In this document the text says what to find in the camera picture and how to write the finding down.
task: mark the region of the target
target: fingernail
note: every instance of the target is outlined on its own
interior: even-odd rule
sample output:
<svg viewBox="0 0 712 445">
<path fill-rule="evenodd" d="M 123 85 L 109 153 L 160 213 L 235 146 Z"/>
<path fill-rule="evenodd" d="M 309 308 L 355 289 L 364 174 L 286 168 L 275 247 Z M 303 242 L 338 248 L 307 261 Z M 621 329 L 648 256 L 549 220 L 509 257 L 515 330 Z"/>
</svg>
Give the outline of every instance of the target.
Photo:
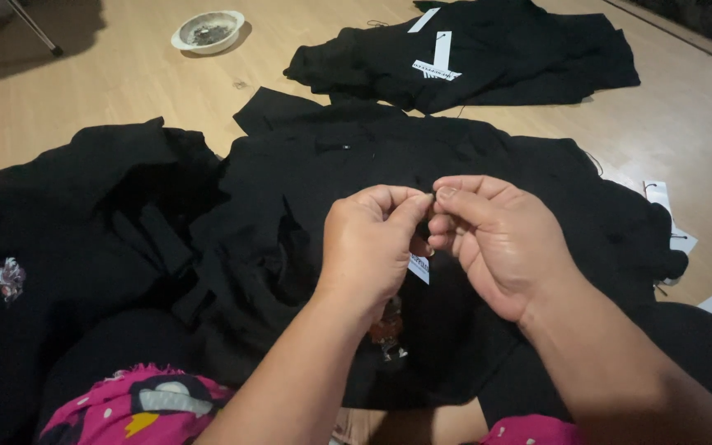
<svg viewBox="0 0 712 445">
<path fill-rule="evenodd" d="M 438 193 L 436 193 L 436 197 L 438 197 L 439 199 L 448 199 L 448 198 L 452 197 L 452 195 L 454 195 L 455 192 L 457 192 L 457 190 L 452 187 L 441 187 L 438 189 Z"/>
</svg>

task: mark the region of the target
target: hand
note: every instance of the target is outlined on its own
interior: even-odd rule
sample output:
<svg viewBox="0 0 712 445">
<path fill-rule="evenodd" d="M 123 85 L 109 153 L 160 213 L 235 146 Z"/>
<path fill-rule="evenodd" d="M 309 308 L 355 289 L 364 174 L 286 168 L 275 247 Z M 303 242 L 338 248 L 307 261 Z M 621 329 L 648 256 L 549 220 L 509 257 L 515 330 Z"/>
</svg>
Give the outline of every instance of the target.
<svg viewBox="0 0 712 445">
<path fill-rule="evenodd" d="M 519 322 L 541 291 L 583 278 L 562 228 L 540 199 L 487 176 L 442 177 L 430 219 L 430 246 L 458 258 L 496 314 Z"/>
<path fill-rule="evenodd" d="M 323 229 L 323 268 L 316 293 L 338 295 L 353 313 L 381 317 L 408 269 L 410 252 L 433 250 L 414 237 L 433 196 L 409 187 L 376 185 L 331 206 Z"/>
</svg>

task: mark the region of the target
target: forearm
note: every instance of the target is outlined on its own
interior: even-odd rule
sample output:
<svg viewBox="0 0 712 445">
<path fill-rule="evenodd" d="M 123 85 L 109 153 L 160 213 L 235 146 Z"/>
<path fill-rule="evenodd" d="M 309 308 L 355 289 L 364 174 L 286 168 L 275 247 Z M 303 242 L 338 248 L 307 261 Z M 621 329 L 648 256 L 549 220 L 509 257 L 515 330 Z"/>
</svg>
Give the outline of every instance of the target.
<svg viewBox="0 0 712 445">
<path fill-rule="evenodd" d="M 589 443 L 712 443 L 712 394 L 585 279 L 537 301 L 521 330 Z"/>
<path fill-rule="evenodd" d="M 369 323 L 313 296 L 197 443 L 328 443 Z"/>
</svg>

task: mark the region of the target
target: pink fabric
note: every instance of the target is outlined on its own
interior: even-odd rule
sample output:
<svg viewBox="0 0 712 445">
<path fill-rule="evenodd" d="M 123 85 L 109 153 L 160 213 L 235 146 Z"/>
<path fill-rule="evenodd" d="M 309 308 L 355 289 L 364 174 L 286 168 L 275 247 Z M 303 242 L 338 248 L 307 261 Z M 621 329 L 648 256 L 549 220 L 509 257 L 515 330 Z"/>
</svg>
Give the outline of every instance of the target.
<svg viewBox="0 0 712 445">
<path fill-rule="evenodd" d="M 38 444 L 190 443 L 234 393 L 181 370 L 139 365 L 63 405 Z"/>
<path fill-rule="evenodd" d="M 585 445 L 576 425 L 553 417 L 506 417 L 496 422 L 480 445 Z"/>
</svg>

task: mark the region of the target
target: right hand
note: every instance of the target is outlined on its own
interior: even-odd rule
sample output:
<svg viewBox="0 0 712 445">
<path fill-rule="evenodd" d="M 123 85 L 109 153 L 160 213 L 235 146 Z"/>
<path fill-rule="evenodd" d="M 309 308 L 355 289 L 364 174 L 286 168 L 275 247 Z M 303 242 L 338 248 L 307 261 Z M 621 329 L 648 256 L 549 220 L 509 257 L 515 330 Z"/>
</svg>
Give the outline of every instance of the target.
<svg viewBox="0 0 712 445">
<path fill-rule="evenodd" d="M 556 217 L 531 193 L 487 176 L 442 177 L 433 190 L 430 246 L 458 258 L 503 319 L 519 322 L 534 298 L 583 279 Z"/>
</svg>

